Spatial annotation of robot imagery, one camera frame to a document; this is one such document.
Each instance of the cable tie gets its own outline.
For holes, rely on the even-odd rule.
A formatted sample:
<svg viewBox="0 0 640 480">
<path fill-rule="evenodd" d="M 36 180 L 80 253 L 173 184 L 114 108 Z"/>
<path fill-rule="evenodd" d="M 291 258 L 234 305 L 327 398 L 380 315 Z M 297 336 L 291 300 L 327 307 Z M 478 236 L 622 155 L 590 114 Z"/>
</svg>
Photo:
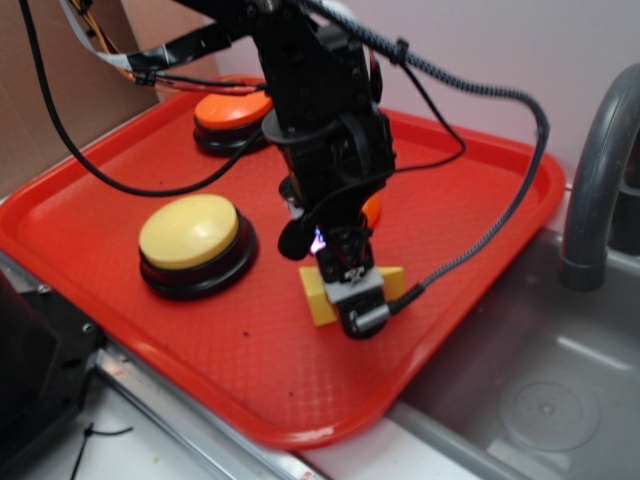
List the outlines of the cable tie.
<svg viewBox="0 0 640 480">
<path fill-rule="evenodd" d="M 78 10 L 78 13 L 80 15 L 86 15 L 87 13 L 89 13 L 89 9 L 91 8 L 92 5 L 93 5 L 93 0 L 85 0 L 82 8 Z"/>
<path fill-rule="evenodd" d="M 392 65 L 404 65 L 407 61 L 407 53 L 409 52 L 409 42 L 403 38 L 396 41 L 396 49 L 393 55 L 389 57 Z"/>
<path fill-rule="evenodd" d="M 143 87 L 153 87 L 156 84 L 155 72 L 138 73 L 136 75 L 136 85 Z"/>
</svg>

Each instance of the white wall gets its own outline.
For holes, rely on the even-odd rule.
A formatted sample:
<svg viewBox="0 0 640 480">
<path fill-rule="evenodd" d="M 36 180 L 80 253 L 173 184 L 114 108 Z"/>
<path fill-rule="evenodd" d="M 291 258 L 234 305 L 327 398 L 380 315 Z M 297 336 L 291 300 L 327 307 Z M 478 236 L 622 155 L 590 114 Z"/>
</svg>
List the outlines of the white wall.
<svg viewBox="0 0 640 480">
<path fill-rule="evenodd" d="M 532 94 L 552 124 L 548 151 L 573 178 L 600 100 L 640 61 L 639 0 L 343 0 L 361 23 L 463 78 Z M 220 72 L 259 72 L 246 39 L 218 55 Z M 383 65 L 383 105 L 426 115 L 402 72 Z M 477 100 L 426 83 L 454 124 L 534 141 L 530 115 L 505 102 Z"/>
</svg>

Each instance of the yellow button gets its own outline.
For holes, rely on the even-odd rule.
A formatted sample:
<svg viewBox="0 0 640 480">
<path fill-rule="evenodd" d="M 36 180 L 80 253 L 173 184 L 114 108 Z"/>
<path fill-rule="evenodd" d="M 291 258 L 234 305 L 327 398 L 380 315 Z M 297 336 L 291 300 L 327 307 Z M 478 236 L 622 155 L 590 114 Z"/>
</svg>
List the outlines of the yellow button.
<svg viewBox="0 0 640 480">
<path fill-rule="evenodd" d="M 218 195 L 191 195 L 154 213 L 140 232 L 140 249 L 149 262 L 166 270 L 206 263 L 236 237 L 240 222 L 229 200 Z"/>
</svg>

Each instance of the orange button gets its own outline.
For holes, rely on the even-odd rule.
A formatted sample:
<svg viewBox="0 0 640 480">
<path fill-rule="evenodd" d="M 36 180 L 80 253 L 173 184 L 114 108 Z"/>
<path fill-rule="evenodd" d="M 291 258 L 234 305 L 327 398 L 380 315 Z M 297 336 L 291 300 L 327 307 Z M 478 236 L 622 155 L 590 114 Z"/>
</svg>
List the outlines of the orange button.
<svg viewBox="0 0 640 480">
<path fill-rule="evenodd" d="M 255 81 L 255 78 L 228 78 L 227 80 Z M 219 95 L 212 93 L 196 105 L 195 116 L 198 123 L 211 130 L 230 130 L 243 127 L 264 117 L 273 102 L 264 92 L 244 96 Z"/>
</svg>

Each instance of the yellow block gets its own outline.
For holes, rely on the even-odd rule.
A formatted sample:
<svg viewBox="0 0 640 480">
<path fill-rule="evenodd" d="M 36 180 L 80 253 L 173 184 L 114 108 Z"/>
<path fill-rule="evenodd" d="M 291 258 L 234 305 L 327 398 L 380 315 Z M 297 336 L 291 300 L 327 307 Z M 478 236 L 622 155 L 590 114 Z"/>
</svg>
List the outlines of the yellow block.
<svg viewBox="0 0 640 480">
<path fill-rule="evenodd" d="M 395 300 L 407 291 L 402 267 L 378 267 L 378 270 L 384 279 L 382 291 L 387 301 Z M 327 298 L 318 267 L 301 267 L 300 278 L 314 325 L 320 327 L 338 321 L 338 312 Z"/>
</svg>

